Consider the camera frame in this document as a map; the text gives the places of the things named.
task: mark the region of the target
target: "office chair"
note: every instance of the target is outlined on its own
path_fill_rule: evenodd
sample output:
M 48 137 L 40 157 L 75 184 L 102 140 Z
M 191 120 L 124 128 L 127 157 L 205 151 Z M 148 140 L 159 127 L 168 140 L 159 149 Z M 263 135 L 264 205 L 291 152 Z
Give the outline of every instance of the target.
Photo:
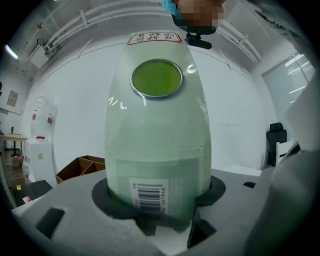
M 174 24 L 180 29 L 187 32 L 185 42 L 190 46 L 200 47 L 204 49 L 211 49 L 212 44 L 201 40 L 201 35 L 211 35 L 216 32 L 215 26 L 190 26 L 188 23 L 190 21 L 185 19 L 179 19 L 172 15 Z
M 277 158 L 277 142 L 287 142 L 287 131 L 284 130 L 282 123 L 272 123 L 270 124 L 270 130 L 266 133 L 266 138 L 269 143 L 267 164 L 275 167 Z

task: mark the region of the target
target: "bottle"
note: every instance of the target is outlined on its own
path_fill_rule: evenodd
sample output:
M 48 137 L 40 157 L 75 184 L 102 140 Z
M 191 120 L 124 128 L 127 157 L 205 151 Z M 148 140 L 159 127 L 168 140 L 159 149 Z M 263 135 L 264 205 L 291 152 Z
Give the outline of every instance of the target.
M 201 80 L 179 33 L 132 34 L 108 102 L 111 194 L 163 226 L 188 225 L 195 198 L 210 187 L 211 137 Z

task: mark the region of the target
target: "barcode label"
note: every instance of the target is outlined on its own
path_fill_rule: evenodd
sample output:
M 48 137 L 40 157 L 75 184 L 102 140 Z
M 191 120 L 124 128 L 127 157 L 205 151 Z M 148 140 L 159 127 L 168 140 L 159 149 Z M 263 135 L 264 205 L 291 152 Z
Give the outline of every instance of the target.
M 130 178 L 135 208 L 152 215 L 168 214 L 168 180 Z

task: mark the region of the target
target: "window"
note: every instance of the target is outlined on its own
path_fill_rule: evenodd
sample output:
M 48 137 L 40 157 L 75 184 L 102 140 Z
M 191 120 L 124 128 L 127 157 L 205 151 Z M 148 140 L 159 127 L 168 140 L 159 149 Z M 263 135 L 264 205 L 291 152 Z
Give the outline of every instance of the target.
M 273 101 L 277 121 L 287 130 L 287 140 L 295 139 L 285 113 L 311 81 L 315 69 L 303 54 L 295 53 L 263 74 Z

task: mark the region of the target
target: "white cabinet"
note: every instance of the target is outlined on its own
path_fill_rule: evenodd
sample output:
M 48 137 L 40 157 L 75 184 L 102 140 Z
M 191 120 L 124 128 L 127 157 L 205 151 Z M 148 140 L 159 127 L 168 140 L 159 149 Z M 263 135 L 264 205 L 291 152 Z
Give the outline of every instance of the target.
M 41 140 L 27 140 L 25 142 L 25 157 L 30 182 L 45 180 L 52 187 L 57 185 L 51 143 Z

